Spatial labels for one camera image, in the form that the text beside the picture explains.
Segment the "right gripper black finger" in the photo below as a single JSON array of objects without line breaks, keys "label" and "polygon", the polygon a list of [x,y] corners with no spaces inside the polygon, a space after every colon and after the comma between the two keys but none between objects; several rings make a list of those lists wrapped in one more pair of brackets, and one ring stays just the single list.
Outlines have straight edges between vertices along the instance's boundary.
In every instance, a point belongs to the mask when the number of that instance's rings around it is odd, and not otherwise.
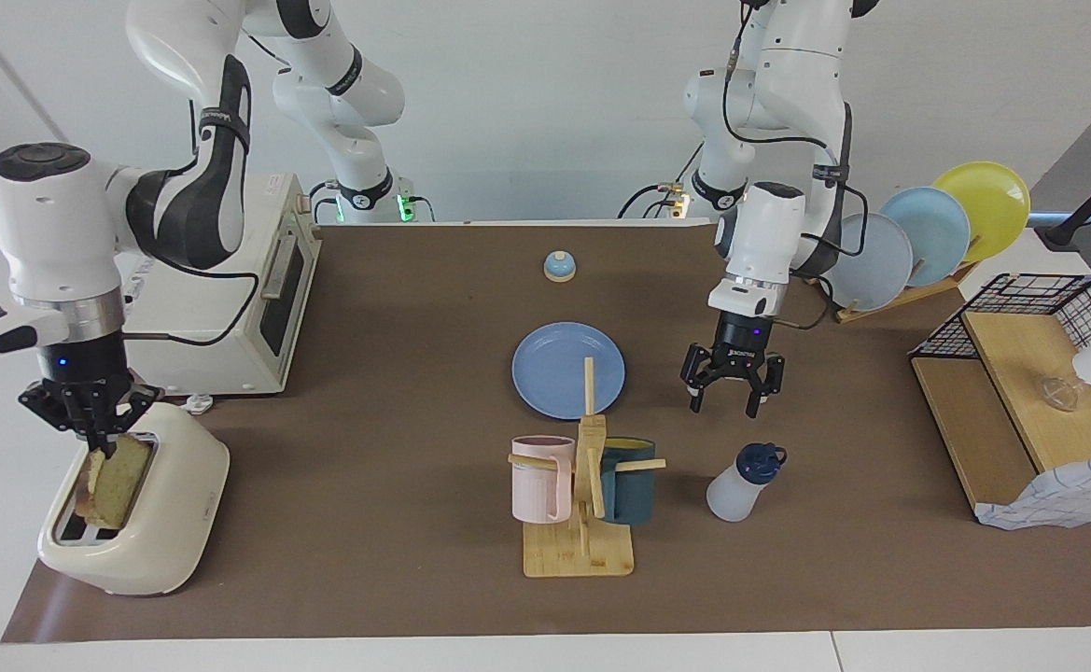
[{"label": "right gripper black finger", "polygon": [[103,455],[105,458],[113,458],[116,453],[116,441],[119,435],[127,433],[140,417],[152,407],[154,403],[161,399],[161,388],[148,385],[143,380],[135,379],[130,382],[124,395],[118,401],[110,400],[108,416],[103,428]]},{"label": "right gripper black finger", "polygon": [[37,380],[19,394],[19,403],[58,431],[71,431],[86,443],[86,451],[103,453],[101,434],[94,434],[92,415],[81,407],[72,388]]}]

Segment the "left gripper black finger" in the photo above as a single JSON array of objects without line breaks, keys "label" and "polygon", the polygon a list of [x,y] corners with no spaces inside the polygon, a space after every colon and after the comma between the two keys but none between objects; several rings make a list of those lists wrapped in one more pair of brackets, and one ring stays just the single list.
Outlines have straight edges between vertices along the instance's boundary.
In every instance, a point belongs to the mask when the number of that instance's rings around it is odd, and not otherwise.
[{"label": "left gripper black finger", "polygon": [[746,374],[751,392],[746,405],[746,416],[750,418],[757,417],[762,403],[768,396],[781,391],[786,361],[786,358],[781,355],[767,356],[765,361],[762,361],[759,356],[750,358]]},{"label": "left gripper black finger", "polygon": [[690,344],[680,377],[690,391],[692,413],[700,413],[706,388],[721,379],[720,367],[723,367],[723,349],[719,345],[708,350],[698,343]]}]

